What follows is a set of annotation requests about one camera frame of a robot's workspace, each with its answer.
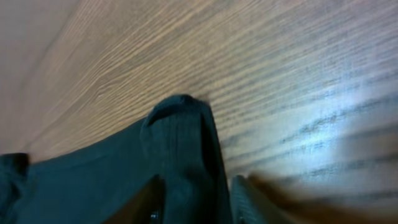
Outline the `black polo shirt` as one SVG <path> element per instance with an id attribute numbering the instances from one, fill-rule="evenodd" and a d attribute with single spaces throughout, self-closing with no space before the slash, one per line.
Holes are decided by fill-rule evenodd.
<path id="1" fill-rule="evenodd" d="M 1 156 L 2 223 L 103 223 L 151 179 L 165 192 L 162 223 L 231 223 L 210 106 L 170 96 L 149 115 L 75 152 L 31 164 Z"/>

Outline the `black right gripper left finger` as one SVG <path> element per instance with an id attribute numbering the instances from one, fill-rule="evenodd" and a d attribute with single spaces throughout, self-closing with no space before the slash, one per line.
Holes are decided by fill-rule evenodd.
<path id="1" fill-rule="evenodd" d="M 104 224 L 162 224 L 164 203 L 165 183 L 155 175 Z"/>

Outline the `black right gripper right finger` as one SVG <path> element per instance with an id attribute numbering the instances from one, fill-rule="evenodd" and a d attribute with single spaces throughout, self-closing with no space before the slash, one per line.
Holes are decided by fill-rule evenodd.
<path id="1" fill-rule="evenodd" d="M 234 224 L 294 223 L 290 217 L 241 175 L 232 180 L 230 203 Z"/>

